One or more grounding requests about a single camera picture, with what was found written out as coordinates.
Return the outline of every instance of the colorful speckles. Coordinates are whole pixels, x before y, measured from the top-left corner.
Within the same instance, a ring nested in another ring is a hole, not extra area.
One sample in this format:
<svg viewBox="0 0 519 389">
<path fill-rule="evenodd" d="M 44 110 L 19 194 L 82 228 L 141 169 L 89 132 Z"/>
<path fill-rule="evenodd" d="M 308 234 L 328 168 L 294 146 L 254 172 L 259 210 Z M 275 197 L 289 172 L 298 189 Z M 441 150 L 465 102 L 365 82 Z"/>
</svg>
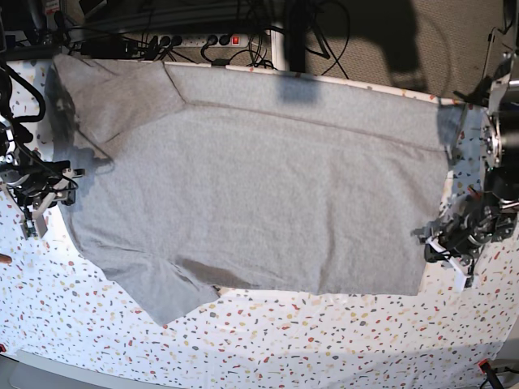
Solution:
<svg viewBox="0 0 519 389">
<path fill-rule="evenodd" d="M 40 63 L 17 70 L 38 83 Z M 17 100 L 15 114 L 37 112 L 29 96 Z M 473 126 L 460 149 L 478 142 Z M 31 147 L 51 156 L 51 138 L 39 135 Z M 442 207 L 478 189 L 478 169 L 459 158 Z M 0 197 L 0 252 L 13 256 L 0 264 L 2 343 L 104 374 L 194 389 L 462 387 L 483 381 L 475 364 L 497 353 L 517 317 L 516 234 L 487 247 L 482 285 L 467 293 L 453 291 L 453 272 L 427 265 L 415 297 L 221 288 L 218 301 L 160 327 L 69 247 L 58 209 L 45 240 L 25 241 L 8 205 Z"/>
</svg>

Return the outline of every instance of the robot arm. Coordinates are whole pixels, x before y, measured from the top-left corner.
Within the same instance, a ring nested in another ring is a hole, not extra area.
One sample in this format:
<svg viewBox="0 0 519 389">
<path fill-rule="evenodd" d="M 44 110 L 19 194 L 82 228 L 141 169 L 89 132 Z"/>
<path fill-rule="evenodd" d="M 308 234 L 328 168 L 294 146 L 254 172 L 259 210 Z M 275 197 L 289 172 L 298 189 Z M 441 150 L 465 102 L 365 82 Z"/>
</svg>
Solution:
<svg viewBox="0 0 519 389">
<path fill-rule="evenodd" d="M 13 207 L 19 211 L 20 224 L 25 238 L 43 237 L 47 231 L 44 211 L 58 202 L 72 205 L 78 184 L 74 178 L 84 175 L 73 170 L 68 160 L 45 162 L 26 144 L 32 134 L 25 122 L 39 122 L 45 115 L 43 96 L 26 80 L 13 71 L 1 58 L 0 49 L 0 190 Z M 9 106 L 14 79 L 36 99 L 40 112 L 36 116 L 15 118 Z"/>
<path fill-rule="evenodd" d="M 483 192 L 463 204 L 448 222 L 438 223 L 425 241 L 425 260 L 447 261 L 458 272 L 461 289 L 474 281 L 474 265 L 488 242 L 512 236 L 519 212 L 519 50 L 517 0 L 513 1 L 514 48 L 491 85 L 481 129 Z"/>
</svg>

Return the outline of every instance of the black cable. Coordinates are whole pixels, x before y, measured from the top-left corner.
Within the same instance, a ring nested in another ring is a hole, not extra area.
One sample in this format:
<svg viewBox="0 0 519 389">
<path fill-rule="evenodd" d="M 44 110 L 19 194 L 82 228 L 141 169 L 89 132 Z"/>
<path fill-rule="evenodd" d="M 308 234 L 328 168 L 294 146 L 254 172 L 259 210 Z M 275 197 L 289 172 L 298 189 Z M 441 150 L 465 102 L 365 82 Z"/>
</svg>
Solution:
<svg viewBox="0 0 519 389">
<path fill-rule="evenodd" d="M 202 49 L 200 50 L 200 55 L 202 56 L 203 59 L 205 59 L 207 62 L 209 63 L 212 63 L 212 59 L 209 59 L 206 55 L 205 55 L 205 50 L 208 49 L 208 45 L 203 45 L 202 46 Z"/>
<path fill-rule="evenodd" d="M 175 55 L 178 55 L 180 58 L 184 58 L 186 61 L 189 61 L 191 63 L 196 63 L 195 61 L 193 61 L 191 58 L 188 58 L 182 54 L 180 54 L 179 52 L 175 51 L 175 50 L 171 50 L 171 53 L 172 54 L 175 54 Z"/>
<path fill-rule="evenodd" d="M 342 4 L 341 2 L 338 2 L 337 0 L 323 0 L 322 2 L 320 2 L 318 4 L 318 6 L 322 6 L 324 4 L 335 4 L 336 6 L 338 6 L 339 8 L 342 9 L 342 11 L 344 12 L 345 17 L 346 17 L 346 28 L 347 28 L 347 30 L 346 30 L 346 39 L 345 39 L 344 47 L 342 48 L 342 51 L 341 51 L 341 53 L 339 54 L 338 57 L 336 57 L 335 53 L 331 50 L 330 45 L 328 44 L 328 41 L 326 40 L 326 37 L 323 35 L 323 42 L 328 47 L 328 49 L 330 50 L 330 54 L 335 59 L 335 62 L 328 69 L 326 69 L 323 73 L 321 73 L 321 75 L 326 75 L 335 65 L 338 65 L 341 68 L 341 71 L 345 75 L 345 77 L 347 79 L 350 79 L 350 77 L 348 77 L 348 75 L 346 74 L 346 72 L 345 72 L 344 68 L 342 67 L 342 65 L 339 63 L 339 61 L 341 60 L 342 56 L 344 55 L 344 52 L 346 51 L 346 47 L 348 47 L 348 43 L 350 42 L 350 34 L 351 34 L 350 12 L 348 11 L 348 8 L 346 8 L 346 6 L 344 4 Z"/>
<path fill-rule="evenodd" d="M 508 371 L 509 373 L 519 374 L 519 370 L 511 369 L 509 367 L 505 367 L 504 371 Z"/>
<path fill-rule="evenodd" d="M 171 48 L 170 47 L 165 47 L 164 49 L 162 49 L 162 51 L 159 53 L 159 56 L 157 58 L 158 61 L 162 61 L 165 56 L 167 55 L 168 57 L 171 58 Z"/>
<path fill-rule="evenodd" d="M 230 63 L 230 62 L 231 62 L 235 57 L 237 57 L 239 54 L 241 54 L 241 53 L 250 53 L 250 52 L 251 52 L 251 51 L 250 51 L 249 49 L 243 49 L 243 50 L 238 51 L 237 53 L 234 53 L 234 55 L 231 56 L 231 58 L 229 58 L 229 63 Z"/>
<path fill-rule="evenodd" d="M 501 34 L 503 34 L 503 35 L 506 35 L 508 30 L 510 28 L 512 28 L 512 26 L 513 26 L 513 17 L 510 19 L 510 24 L 508 24 L 508 25 L 506 24 L 506 12 L 507 12 L 507 7 L 505 5 L 503 5 L 503 28 L 497 29 L 497 31 L 501 32 Z"/>
<path fill-rule="evenodd" d="M 260 65 L 260 66 L 263 65 L 263 66 L 265 67 L 265 69 L 267 69 L 267 65 L 270 65 L 270 67 L 271 67 L 272 69 L 274 69 L 275 71 L 277 70 L 276 67 L 274 67 L 274 64 L 272 63 L 272 61 L 269 60 L 269 59 L 264 59 L 263 61 L 261 61 L 261 62 L 259 63 L 259 65 Z"/>
<path fill-rule="evenodd" d="M 456 246 L 459 245 L 460 243 L 462 243 L 466 238 L 467 238 L 466 235 L 462 236 L 461 239 L 458 239 L 456 243 L 453 243 L 450 248 L 448 248 L 448 249 L 444 248 L 443 251 L 436 252 L 435 253 L 435 257 L 438 256 L 438 255 L 441 255 L 442 257 L 444 257 L 444 260 L 448 261 L 450 258 L 453 257 L 453 255 L 450 254 L 450 251 L 454 250 L 456 248 Z"/>
<path fill-rule="evenodd" d="M 145 6 L 151 6 L 152 4 L 153 4 L 153 0 L 143 0 L 139 6 L 139 13 L 143 11 Z M 155 12 L 155 8 L 153 7 L 149 11 L 148 23 L 146 24 L 146 28 L 142 31 L 142 34 L 140 36 L 140 40 L 144 41 L 144 33 L 146 32 L 146 44 L 148 43 L 148 29 L 152 22 L 152 17 L 153 17 L 154 12 Z"/>
<path fill-rule="evenodd" d="M 137 47 L 137 50 L 139 51 L 146 51 L 145 49 L 143 49 L 143 47 L 148 47 L 148 42 L 145 42 L 145 41 L 140 41 L 138 39 L 133 39 L 133 38 L 130 38 L 128 36 L 124 36 L 123 34 L 127 34 L 127 32 L 109 32 L 109 31 L 104 31 L 104 30 L 99 30 L 99 29 L 96 29 L 96 28 L 90 28 L 90 27 L 81 27 L 81 26 L 74 26 L 74 27 L 71 27 L 71 28 L 68 28 L 67 31 L 70 31 L 70 30 L 86 30 L 86 31 L 92 31 L 92 32 L 99 32 L 101 34 L 104 34 L 105 36 L 116 36 L 116 37 L 119 37 L 123 40 L 126 40 L 126 41 L 130 41 L 130 42 L 135 42 L 135 43 L 139 43 L 141 44 L 142 46 L 141 47 Z M 69 49 L 69 54 L 72 53 L 72 52 L 79 52 L 80 49 L 77 49 L 76 46 L 81 44 L 81 43 L 84 43 L 85 41 L 90 41 L 90 40 L 95 40 L 95 39 L 101 39 L 105 36 L 96 36 L 96 37 L 93 37 L 93 38 L 85 38 L 81 41 L 76 41 L 72 44 L 72 47 L 67 47 Z M 134 59 L 143 59 L 144 56 L 140 56 L 140 57 L 133 57 Z"/>
<path fill-rule="evenodd" d="M 252 55 L 252 54 L 256 55 L 256 57 L 252 58 L 252 61 L 253 61 L 253 62 L 249 62 L 249 63 L 247 64 L 247 66 L 258 67 L 258 66 L 263 65 L 263 62 L 265 61 L 265 56 L 267 55 L 267 52 L 266 52 L 266 51 L 265 51 L 265 55 L 261 55 L 261 53 L 258 54 L 257 51 L 251 51 L 251 50 L 249 50 L 249 49 L 247 49 L 247 51 L 249 52 L 250 55 Z"/>
<path fill-rule="evenodd" d="M 305 50 L 308 52 L 308 53 L 311 53 L 311 54 L 314 54 L 314 55 L 318 55 L 319 57 L 322 57 L 322 58 L 325 58 L 325 59 L 330 59 L 330 54 L 327 53 L 319 53 L 318 51 L 314 51 L 312 49 L 309 49 L 307 47 L 305 47 Z"/>
<path fill-rule="evenodd" d="M 20 116 L 17 117 L 15 120 L 18 123 L 35 123 L 39 122 L 43 117 L 45 116 L 45 111 L 47 110 L 47 106 L 45 104 L 45 99 L 41 95 L 41 93 L 38 92 L 38 90 L 33 87 L 26 79 L 24 79 L 21 75 L 16 73 L 9 65 L 5 64 L 5 68 L 7 69 L 7 74 L 17 83 L 19 83 L 22 87 L 27 89 L 29 93 L 31 93 L 36 101 L 38 102 L 38 105 L 40 106 L 40 110 L 36 116 Z"/>
<path fill-rule="evenodd" d="M 249 8 L 249 11 L 247 12 L 245 20 L 249 20 L 251 15 L 253 15 L 254 16 L 254 20 L 253 21 L 254 21 L 254 24 L 255 24 L 255 30 L 257 31 L 257 33 L 253 33 L 253 34 L 250 35 L 248 49 L 249 49 L 249 54 L 251 55 L 251 65 L 254 66 L 254 67 L 257 67 L 257 66 L 260 65 L 258 60 L 260 58 L 261 58 L 261 60 L 264 59 L 264 56 L 261 55 L 261 49 L 263 48 L 263 41 L 264 41 L 263 33 L 264 33 L 265 29 L 261 28 L 261 18 L 258 15 L 258 12 L 256 12 L 257 3 L 251 2 L 251 0 L 247 0 L 247 2 L 249 3 L 250 8 Z M 258 37 L 258 49 L 256 51 L 254 51 L 253 48 L 252 48 L 252 42 L 254 41 L 256 36 Z"/>
</svg>

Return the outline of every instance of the gray carpet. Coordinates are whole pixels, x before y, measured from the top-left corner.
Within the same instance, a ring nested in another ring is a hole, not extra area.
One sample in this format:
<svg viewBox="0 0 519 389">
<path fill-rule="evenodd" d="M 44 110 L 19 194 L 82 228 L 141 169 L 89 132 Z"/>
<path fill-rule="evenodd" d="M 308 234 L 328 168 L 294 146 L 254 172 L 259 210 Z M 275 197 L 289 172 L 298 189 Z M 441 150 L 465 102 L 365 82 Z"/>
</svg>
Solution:
<svg viewBox="0 0 519 389">
<path fill-rule="evenodd" d="M 351 14 L 351 38 L 341 65 L 351 79 L 454 97 L 453 91 L 471 92 L 482 77 L 487 37 L 502 26 L 502 0 L 340 0 Z M 345 19 L 339 7 L 322 6 L 318 21 L 338 55 L 345 42 Z M 318 49 L 309 34 L 308 45 Z M 266 58 L 270 58 L 268 45 Z M 504 47 L 494 44 L 489 71 L 497 67 Z M 178 52 L 196 62 L 199 49 Z M 229 58 L 236 49 L 208 50 L 212 58 Z M 248 54 L 233 60 L 250 63 Z M 307 72 L 320 75 L 333 59 L 307 55 Z M 345 76 L 339 66 L 327 75 Z"/>
</svg>

